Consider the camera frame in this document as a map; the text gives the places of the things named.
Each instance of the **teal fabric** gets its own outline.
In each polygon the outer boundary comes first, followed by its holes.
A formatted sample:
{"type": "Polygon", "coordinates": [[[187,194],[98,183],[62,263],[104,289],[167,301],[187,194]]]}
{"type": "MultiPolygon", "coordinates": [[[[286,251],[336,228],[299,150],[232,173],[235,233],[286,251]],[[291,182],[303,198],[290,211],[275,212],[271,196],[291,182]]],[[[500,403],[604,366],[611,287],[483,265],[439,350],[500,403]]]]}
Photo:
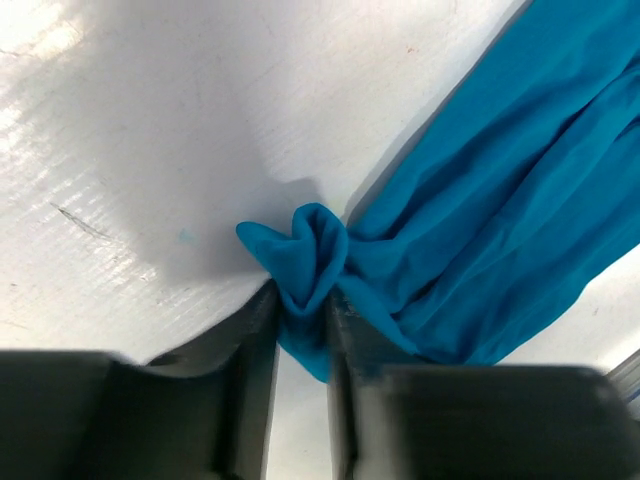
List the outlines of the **teal fabric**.
{"type": "Polygon", "coordinates": [[[237,233],[320,380],[336,286],[407,352],[499,361],[640,243],[640,1],[534,1],[357,223],[310,204],[237,233]]]}

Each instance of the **blue cloth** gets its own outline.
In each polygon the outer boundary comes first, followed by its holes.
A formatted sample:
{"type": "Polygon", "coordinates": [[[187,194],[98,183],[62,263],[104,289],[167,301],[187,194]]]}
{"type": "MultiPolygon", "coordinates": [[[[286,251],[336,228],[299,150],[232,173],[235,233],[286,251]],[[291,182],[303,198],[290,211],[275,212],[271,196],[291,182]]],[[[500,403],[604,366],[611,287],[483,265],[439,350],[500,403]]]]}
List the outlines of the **blue cloth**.
{"type": "Polygon", "coordinates": [[[327,379],[336,286],[443,363],[495,363],[553,322],[640,243],[639,52],[638,0],[534,1],[352,227],[318,204],[290,236],[238,225],[280,288],[282,346],[327,379]]]}

